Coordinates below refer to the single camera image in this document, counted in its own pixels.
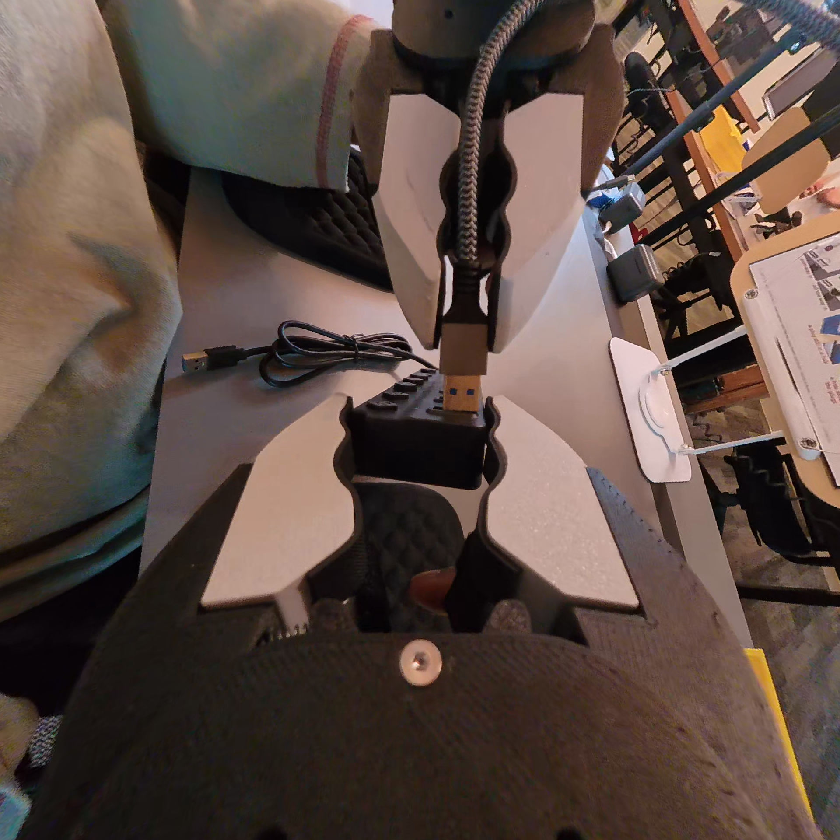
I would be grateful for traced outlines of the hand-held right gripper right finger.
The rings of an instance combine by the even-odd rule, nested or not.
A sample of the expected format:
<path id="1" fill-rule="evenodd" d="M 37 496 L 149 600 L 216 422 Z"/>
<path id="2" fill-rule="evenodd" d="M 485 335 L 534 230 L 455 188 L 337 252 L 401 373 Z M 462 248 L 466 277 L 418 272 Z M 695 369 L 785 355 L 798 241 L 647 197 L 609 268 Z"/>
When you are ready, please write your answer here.
<path id="1" fill-rule="evenodd" d="M 451 587 L 451 627 L 478 633 L 519 602 L 535 633 L 578 633 L 574 610 L 620 616 L 640 601 L 583 459 L 504 396 L 486 405 L 485 478 L 476 528 Z"/>

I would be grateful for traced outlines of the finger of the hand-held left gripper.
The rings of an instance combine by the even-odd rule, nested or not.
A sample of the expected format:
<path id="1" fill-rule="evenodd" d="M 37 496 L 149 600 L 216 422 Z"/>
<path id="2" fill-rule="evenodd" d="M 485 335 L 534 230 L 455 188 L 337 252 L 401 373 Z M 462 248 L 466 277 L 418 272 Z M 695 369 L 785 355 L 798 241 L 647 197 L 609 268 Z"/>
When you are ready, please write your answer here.
<path id="1" fill-rule="evenodd" d="M 396 300 L 426 349 L 436 346 L 445 220 L 440 176 L 456 152 L 459 118 L 428 96 L 400 94 L 388 103 L 374 213 Z"/>
<path id="2" fill-rule="evenodd" d="M 580 220 L 584 98 L 542 95 L 510 112 L 502 141 L 513 170 L 503 209 L 494 354 L 527 326 L 546 296 Z"/>

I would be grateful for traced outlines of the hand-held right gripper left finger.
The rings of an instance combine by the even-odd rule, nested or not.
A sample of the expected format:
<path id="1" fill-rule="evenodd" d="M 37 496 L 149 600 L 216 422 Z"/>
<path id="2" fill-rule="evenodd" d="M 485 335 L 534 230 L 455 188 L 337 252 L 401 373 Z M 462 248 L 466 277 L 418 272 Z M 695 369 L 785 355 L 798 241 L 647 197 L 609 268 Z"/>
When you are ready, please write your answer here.
<path id="1" fill-rule="evenodd" d="M 331 395 L 259 452 L 248 474 L 201 606 L 269 605 L 283 632 L 305 632 L 308 576 L 351 546 L 358 524 L 337 457 L 349 432 L 348 395 Z"/>

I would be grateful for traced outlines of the person's left forearm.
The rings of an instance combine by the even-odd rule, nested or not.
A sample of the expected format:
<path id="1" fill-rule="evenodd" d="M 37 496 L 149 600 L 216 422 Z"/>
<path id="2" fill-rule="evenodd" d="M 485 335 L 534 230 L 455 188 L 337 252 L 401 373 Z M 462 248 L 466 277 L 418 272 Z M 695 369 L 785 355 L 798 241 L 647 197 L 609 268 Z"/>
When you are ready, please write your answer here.
<path id="1" fill-rule="evenodd" d="M 122 1 L 102 14 L 143 142 L 192 166 L 346 192 L 373 20 L 324 1 Z"/>

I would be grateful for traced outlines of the dark grey power adapter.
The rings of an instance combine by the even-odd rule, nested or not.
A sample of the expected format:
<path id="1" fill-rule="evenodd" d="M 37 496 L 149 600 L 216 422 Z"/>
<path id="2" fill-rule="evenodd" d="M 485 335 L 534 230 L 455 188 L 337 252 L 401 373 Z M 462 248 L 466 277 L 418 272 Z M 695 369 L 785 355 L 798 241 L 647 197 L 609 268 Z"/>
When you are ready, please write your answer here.
<path id="1" fill-rule="evenodd" d="M 610 261 L 606 275 L 614 297 L 622 305 L 647 297 L 665 286 L 665 275 L 654 251 L 647 245 L 635 245 Z"/>
<path id="2" fill-rule="evenodd" d="M 634 223 L 644 212 L 647 197 L 641 185 L 629 182 L 599 211 L 602 230 L 616 232 Z"/>

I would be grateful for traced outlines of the black quilted pad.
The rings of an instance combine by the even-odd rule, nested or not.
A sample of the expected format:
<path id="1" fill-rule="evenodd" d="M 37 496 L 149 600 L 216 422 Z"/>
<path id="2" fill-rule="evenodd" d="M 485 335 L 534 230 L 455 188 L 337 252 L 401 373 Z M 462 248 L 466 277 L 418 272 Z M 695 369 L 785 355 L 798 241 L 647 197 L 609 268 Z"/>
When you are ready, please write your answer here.
<path id="1" fill-rule="evenodd" d="M 466 536 L 452 505 L 436 491 L 395 482 L 359 482 L 367 573 L 355 596 L 360 629 L 447 633 L 446 612 L 417 604 L 413 578 L 455 566 Z"/>
<path id="2" fill-rule="evenodd" d="M 255 234 L 291 256 L 392 292 L 361 153 L 352 149 L 346 192 L 287 187 L 223 173 L 231 210 Z"/>

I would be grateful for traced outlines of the instruction sheet on board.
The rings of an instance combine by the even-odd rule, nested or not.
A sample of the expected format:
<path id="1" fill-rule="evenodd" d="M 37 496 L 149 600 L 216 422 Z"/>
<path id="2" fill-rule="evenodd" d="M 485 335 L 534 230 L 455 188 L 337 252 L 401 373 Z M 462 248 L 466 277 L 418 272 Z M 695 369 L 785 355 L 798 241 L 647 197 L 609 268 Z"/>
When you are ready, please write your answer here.
<path id="1" fill-rule="evenodd" d="M 653 351 L 623 339 L 614 338 L 609 342 L 637 461 L 650 483 L 688 482 L 693 461 L 700 455 L 783 438 L 792 448 L 794 470 L 805 488 L 831 507 L 838 508 L 838 487 L 834 486 L 828 462 L 829 457 L 838 455 L 829 452 L 817 434 L 816 419 L 805 400 L 805 385 L 796 382 L 792 357 L 782 350 L 782 316 L 770 314 L 770 298 L 756 286 L 752 273 L 752 268 L 760 263 L 793 257 L 837 234 L 838 213 L 834 213 L 757 245 L 741 257 L 731 275 L 731 289 L 743 325 L 719 338 L 667 361 L 661 361 Z M 770 399 L 780 415 L 781 429 L 732 444 L 693 448 L 683 435 L 682 414 L 677 411 L 669 389 L 669 373 L 681 364 L 740 338 L 749 339 Z"/>

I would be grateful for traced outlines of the yellow plastic bin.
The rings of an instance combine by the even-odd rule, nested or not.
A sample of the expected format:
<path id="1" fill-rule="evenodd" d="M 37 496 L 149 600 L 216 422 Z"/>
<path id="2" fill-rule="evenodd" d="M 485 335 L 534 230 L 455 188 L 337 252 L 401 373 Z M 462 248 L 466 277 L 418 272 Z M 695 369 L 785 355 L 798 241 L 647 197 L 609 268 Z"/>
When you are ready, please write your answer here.
<path id="1" fill-rule="evenodd" d="M 709 122 L 697 132 L 705 152 L 720 173 L 738 173 L 749 150 L 739 126 L 728 110 L 720 105 Z"/>

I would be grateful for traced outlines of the black light stand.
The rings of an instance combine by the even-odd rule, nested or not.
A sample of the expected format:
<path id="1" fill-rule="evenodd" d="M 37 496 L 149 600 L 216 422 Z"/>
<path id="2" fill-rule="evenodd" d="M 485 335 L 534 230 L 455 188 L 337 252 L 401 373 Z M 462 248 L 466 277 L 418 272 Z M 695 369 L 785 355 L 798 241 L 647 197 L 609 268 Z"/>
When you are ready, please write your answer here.
<path id="1" fill-rule="evenodd" d="M 702 128 L 713 118 L 716 109 L 727 100 L 734 98 L 734 95 L 751 79 L 757 76 L 776 58 L 784 52 L 795 53 L 807 44 L 806 37 L 791 29 L 779 41 L 773 43 L 762 55 L 757 58 L 750 67 L 742 71 L 735 78 L 724 85 L 722 89 L 710 99 L 704 101 L 698 108 L 692 110 L 682 122 L 677 122 L 675 127 L 657 137 L 654 145 L 650 146 L 644 154 L 633 159 L 631 164 L 622 173 L 622 176 L 635 177 L 642 170 L 647 168 L 658 157 L 671 146 L 679 142 L 689 131 Z"/>

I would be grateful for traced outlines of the tan wooden board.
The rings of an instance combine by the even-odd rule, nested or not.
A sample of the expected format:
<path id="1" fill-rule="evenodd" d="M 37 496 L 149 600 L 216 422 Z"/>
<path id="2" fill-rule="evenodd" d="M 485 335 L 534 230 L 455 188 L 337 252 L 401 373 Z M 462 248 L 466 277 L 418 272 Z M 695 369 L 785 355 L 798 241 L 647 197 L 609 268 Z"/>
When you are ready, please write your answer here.
<path id="1" fill-rule="evenodd" d="M 775 151 L 782 143 L 811 126 L 800 106 L 792 106 L 772 121 L 757 142 L 742 159 L 746 170 L 760 158 Z M 753 178 L 751 186 L 764 215 L 776 214 L 786 208 L 804 190 L 819 180 L 830 163 L 830 153 L 822 139 L 810 142 L 797 152 L 785 154 L 767 172 Z"/>

